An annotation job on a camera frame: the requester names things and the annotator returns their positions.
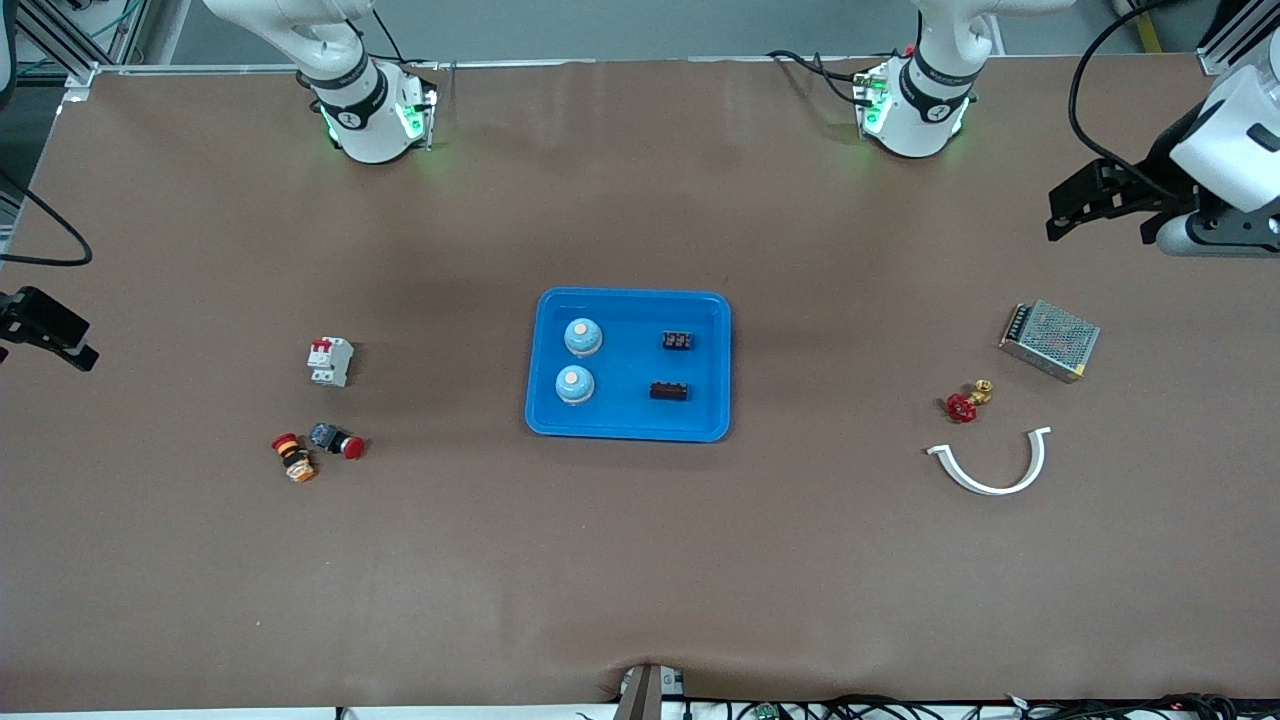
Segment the metal mesh power supply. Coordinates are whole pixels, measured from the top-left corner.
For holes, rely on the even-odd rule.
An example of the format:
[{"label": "metal mesh power supply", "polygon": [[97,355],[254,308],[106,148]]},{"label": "metal mesh power supply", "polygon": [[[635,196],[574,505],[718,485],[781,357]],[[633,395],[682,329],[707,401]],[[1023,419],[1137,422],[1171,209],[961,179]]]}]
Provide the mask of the metal mesh power supply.
[{"label": "metal mesh power supply", "polygon": [[1066,310],[1037,300],[1034,305],[1014,307],[1000,348],[1065,383],[1074,383],[1084,375],[1098,332],[1096,325]]}]

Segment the red valve handle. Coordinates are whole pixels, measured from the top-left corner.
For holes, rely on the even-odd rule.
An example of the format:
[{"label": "red valve handle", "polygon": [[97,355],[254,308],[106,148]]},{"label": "red valve handle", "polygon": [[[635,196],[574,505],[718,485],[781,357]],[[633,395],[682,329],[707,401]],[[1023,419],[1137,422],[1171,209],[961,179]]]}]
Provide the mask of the red valve handle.
[{"label": "red valve handle", "polygon": [[956,423],[972,423],[978,419],[978,407],[968,395],[957,392],[947,398],[947,415]]}]

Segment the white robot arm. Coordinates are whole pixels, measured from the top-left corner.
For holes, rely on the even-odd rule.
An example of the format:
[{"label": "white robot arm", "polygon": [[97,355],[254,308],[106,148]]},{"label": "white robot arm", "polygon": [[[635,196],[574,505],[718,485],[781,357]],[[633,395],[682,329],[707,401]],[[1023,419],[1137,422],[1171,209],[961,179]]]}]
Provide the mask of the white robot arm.
[{"label": "white robot arm", "polygon": [[1098,158],[1050,192],[1050,208],[1051,241],[1091,220],[1153,211],[1142,241],[1170,255],[1280,258],[1280,29],[1140,163]]},{"label": "white robot arm", "polygon": [[863,76],[855,90],[863,133],[906,158],[933,155],[960,129],[969,90],[993,46],[987,14],[1039,15],[1075,0],[913,0],[920,42]]},{"label": "white robot arm", "polygon": [[274,45],[320,99],[329,136],[361,163],[387,163],[430,146],[435,87],[374,60],[347,20],[374,0],[205,0],[219,18]]}]

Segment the white u-shaped bracket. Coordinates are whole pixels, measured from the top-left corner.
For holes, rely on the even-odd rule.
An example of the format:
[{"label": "white u-shaped bracket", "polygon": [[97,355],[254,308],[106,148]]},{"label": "white u-shaped bracket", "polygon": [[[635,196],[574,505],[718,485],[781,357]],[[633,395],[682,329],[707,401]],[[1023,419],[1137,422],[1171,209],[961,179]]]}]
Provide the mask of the white u-shaped bracket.
[{"label": "white u-shaped bracket", "polygon": [[1018,483],[1009,486],[1007,488],[993,488],[987,487],[978,480],[969,477],[968,473],[960,469],[960,464],[956,462],[956,456],[951,452],[950,445],[936,445],[928,448],[925,452],[929,455],[937,455],[938,461],[942,462],[942,469],[951,475],[951,479],[960,483],[960,487],[970,489],[978,495],[1014,495],[1015,492],[1027,489],[1028,486],[1036,482],[1039,477],[1039,471],[1044,469],[1044,436],[1048,434],[1048,428],[1041,428],[1038,430],[1032,430],[1027,433],[1028,439],[1032,441],[1032,464],[1027,468],[1027,474]]}]

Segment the brown table surface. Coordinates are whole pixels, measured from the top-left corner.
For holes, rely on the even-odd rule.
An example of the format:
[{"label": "brown table surface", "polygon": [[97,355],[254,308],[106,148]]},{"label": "brown table surface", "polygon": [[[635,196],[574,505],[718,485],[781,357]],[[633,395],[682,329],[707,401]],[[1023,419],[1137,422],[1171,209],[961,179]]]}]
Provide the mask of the brown table surface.
[{"label": "brown table surface", "polygon": [[[643,661],[703,696],[1276,696],[1277,266],[1167,258],[1138,218],[1046,242],[1091,158],[1074,64],[992,61],[923,161],[765,63],[460,72],[435,151],[385,167],[288,76],[99,78],[37,182],[99,258],[0,275],[102,352],[0,373],[0,708],[591,701]],[[1101,58],[1085,86],[1140,156],[1207,82]],[[72,251],[36,213],[15,246]],[[728,297],[730,434],[531,433],[558,284]],[[1037,297],[1102,328],[1084,382],[995,348]],[[320,334],[358,343],[346,389],[308,382]],[[320,420],[369,455],[293,486],[269,443]],[[1041,425],[1012,497],[923,452],[1009,482]]]}]

